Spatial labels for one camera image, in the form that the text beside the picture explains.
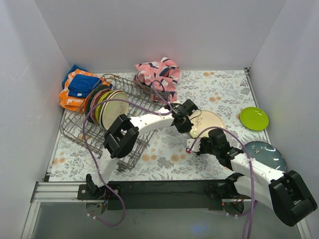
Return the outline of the grey blue plate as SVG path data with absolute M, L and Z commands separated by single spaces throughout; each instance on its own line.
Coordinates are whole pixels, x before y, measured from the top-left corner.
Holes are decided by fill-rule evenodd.
M 271 144 L 262 141 L 252 141 L 245 145 L 250 156 L 256 161 L 273 169 L 286 172 L 286 164 L 282 154 Z

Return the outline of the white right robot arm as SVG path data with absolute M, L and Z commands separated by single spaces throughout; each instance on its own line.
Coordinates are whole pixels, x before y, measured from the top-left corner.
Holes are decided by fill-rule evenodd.
M 207 137 L 188 140 L 187 150 L 214 155 L 221 165 L 234 172 L 225 186 L 229 197 L 250 195 L 290 227 L 317 210 L 318 205 L 298 172 L 273 169 L 252 158 L 246 147 L 231 147 L 225 135 L 227 130 L 221 127 L 211 126 L 206 132 Z

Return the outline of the dark teal plate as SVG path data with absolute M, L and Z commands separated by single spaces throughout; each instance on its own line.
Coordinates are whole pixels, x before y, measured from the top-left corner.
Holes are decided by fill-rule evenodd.
M 101 90 L 104 89 L 112 89 L 113 85 L 109 84 L 109 85 L 104 85 L 101 84 L 98 87 L 96 87 L 86 98 L 85 102 L 84 102 L 84 112 L 85 112 L 85 116 L 88 115 L 89 111 L 90 111 L 90 104 L 92 102 L 93 97 Z

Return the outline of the olive green dotted plate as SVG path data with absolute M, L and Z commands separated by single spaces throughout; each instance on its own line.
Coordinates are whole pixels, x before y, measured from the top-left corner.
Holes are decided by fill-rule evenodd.
M 109 95 L 111 95 L 112 93 L 114 93 L 115 90 L 110 90 L 106 93 L 104 93 L 101 98 L 99 99 L 98 103 L 101 103 L 102 101 L 106 100 Z M 101 108 L 103 107 L 103 105 L 99 105 L 96 107 L 95 109 L 95 117 L 96 117 L 96 120 L 97 120 L 97 123 L 100 124 L 100 114 L 101 114 Z

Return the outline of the pink dotted plate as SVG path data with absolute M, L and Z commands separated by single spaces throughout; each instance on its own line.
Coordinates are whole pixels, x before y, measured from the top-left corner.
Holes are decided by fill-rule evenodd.
M 111 92 L 112 90 L 111 89 L 102 89 L 100 90 L 94 97 L 93 97 L 93 100 L 90 104 L 90 109 L 92 109 L 99 101 L 99 99 L 105 94 L 105 93 L 108 93 L 108 92 Z M 95 110 L 91 111 L 90 113 L 90 117 L 92 119 L 92 122 L 97 124 L 98 121 L 96 119 L 96 116 L 95 116 Z

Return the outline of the lime green plate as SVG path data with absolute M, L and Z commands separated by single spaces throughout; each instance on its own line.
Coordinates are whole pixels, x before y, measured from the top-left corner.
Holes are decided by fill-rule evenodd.
M 257 107 L 244 108 L 240 113 L 240 121 L 253 131 L 262 131 L 269 125 L 267 114 Z

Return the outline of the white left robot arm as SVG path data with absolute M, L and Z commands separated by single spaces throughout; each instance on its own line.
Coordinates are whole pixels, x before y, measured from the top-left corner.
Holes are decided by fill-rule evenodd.
M 131 153 L 140 135 L 171 126 L 176 127 L 179 133 L 188 133 L 193 126 L 189 117 L 198 110 L 190 99 L 183 104 L 168 104 L 157 111 L 138 107 L 148 114 L 132 118 L 121 114 L 115 118 L 104 134 L 102 155 L 98 160 L 93 159 L 97 172 L 86 176 L 88 192 L 95 199 L 105 196 L 107 191 L 105 186 L 117 163 Z

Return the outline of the cream and green plate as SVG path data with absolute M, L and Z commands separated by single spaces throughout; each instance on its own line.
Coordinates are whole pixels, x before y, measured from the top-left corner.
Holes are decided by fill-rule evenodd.
M 190 135 L 196 138 L 204 129 L 217 126 L 225 128 L 225 123 L 217 114 L 207 110 L 197 110 L 190 118 L 190 122 L 193 124 Z

